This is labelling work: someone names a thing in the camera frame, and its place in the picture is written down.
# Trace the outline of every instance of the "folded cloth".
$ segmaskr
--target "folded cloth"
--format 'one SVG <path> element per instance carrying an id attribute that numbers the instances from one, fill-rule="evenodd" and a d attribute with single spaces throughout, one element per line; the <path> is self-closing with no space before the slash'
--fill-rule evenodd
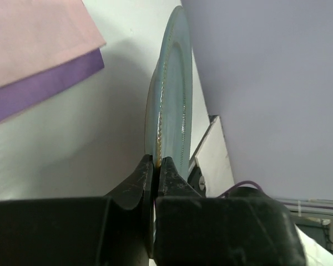
<path id="1" fill-rule="evenodd" d="M 99 49 L 0 88 L 0 121 L 44 101 L 104 68 Z"/>
<path id="2" fill-rule="evenodd" d="M 81 0 L 0 0 L 0 87 L 104 44 Z"/>

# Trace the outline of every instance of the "gray plate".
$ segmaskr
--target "gray plate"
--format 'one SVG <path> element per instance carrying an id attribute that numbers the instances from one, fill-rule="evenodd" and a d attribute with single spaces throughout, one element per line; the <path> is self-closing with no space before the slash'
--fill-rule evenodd
<path id="1" fill-rule="evenodd" d="M 192 116 L 192 56 L 189 26 L 181 6 L 170 15 L 157 67 L 150 82 L 145 114 L 145 153 L 154 167 L 173 158 L 188 178 Z"/>

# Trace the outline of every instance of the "purple cloth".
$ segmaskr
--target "purple cloth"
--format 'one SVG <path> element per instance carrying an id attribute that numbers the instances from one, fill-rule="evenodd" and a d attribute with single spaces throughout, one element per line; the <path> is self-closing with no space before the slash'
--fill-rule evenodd
<path id="1" fill-rule="evenodd" d="M 0 121 L 58 94 L 104 68 L 99 49 L 0 88 Z"/>

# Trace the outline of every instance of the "white table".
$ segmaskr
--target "white table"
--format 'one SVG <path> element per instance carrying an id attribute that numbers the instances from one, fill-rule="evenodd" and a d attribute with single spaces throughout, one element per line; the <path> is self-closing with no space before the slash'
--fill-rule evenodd
<path id="1" fill-rule="evenodd" d="M 105 69 L 0 125 L 0 200 L 95 196 L 144 154 L 144 112 L 177 0 L 85 0 L 107 45 Z M 196 65 L 191 154 L 209 126 Z"/>

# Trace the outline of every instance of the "pink cloth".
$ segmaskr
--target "pink cloth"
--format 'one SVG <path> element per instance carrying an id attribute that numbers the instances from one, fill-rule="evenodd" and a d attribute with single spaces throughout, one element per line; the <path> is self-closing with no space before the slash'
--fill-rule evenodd
<path id="1" fill-rule="evenodd" d="M 0 0 L 0 87 L 104 44 L 81 0 Z"/>

